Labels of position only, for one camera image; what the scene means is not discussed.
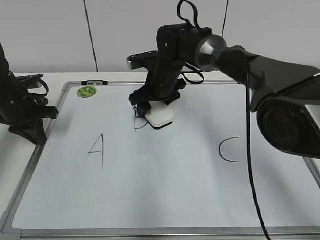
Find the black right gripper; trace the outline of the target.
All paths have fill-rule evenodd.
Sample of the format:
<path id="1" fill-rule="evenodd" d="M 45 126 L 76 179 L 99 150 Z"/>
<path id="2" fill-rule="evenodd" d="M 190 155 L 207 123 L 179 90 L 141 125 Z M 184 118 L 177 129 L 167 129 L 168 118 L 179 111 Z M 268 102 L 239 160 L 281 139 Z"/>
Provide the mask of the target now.
<path id="1" fill-rule="evenodd" d="M 149 102 L 164 102 L 167 106 L 180 99 L 173 96 L 179 75 L 185 62 L 157 56 L 153 70 L 148 71 L 144 86 L 129 95 L 129 102 L 135 106 L 140 118 L 152 109 Z"/>

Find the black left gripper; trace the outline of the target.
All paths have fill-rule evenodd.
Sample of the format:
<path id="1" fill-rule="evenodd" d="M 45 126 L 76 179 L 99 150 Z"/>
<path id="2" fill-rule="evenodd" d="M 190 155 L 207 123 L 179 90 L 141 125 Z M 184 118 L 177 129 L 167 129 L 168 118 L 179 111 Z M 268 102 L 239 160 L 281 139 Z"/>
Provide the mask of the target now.
<path id="1" fill-rule="evenodd" d="M 0 123 L 18 125 L 10 126 L 10 133 L 34 145 L 47 142 L 42 119 L 55 120 L 59 115 L 55 106 L 48 106 L 48 93 L 42 74 L 16 77 L 0 48 Z"/>

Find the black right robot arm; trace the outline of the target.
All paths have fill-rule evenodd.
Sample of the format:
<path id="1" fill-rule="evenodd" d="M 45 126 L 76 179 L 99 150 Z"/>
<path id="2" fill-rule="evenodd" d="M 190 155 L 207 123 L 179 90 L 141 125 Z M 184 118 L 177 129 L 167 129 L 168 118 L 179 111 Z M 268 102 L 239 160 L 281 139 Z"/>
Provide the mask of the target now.
<path id="1" fill-rule="evenodd" d="M 190 81 L 183 68 L 202 75 L 219 70 L 252 92 L 250 111 L 256 113 L 263 137 L 277 150 L 297 156 L 320 156 L 320 70 L 228 47 L 226 41 L 189 23 L 165 25 L 156 36 L 157 50 L 127 58 L 131 70 L 144 68 L 144 85 L 129 95 L 144 117 L 153 102 L 170 105 Z"/>

